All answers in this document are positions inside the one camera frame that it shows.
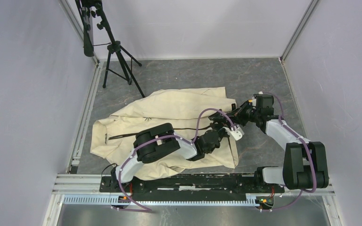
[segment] fabric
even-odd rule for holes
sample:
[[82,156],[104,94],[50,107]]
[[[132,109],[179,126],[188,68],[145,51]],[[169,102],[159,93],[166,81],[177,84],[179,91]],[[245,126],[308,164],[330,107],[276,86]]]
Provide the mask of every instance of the fabric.
[[[169,122],[173,128],[196,128],[197,117],[207,108],[230,111],[235,100],[228,99],[225,87],[203,89],[160,90],[150,96],[134,101],[108,118],[98,120],[92,127],[92,154],[106,158],[110,163],[122,164],[133,149],[135,136],[108,140],[109,137],[138,133],[142,130]],[[210,124],[207,118],[214,111],[207,111],[200,120],[199,128]],[[192,139],[195,130],[176,130],[177,134]],[[142,180],[165,178],[181,173],[185,169],[225,166],[235,168],[238,164],[238,152],[235,140],[227,138],[211,154],[199,161],[188,161],[177,153],[145,164],[135,175]]]

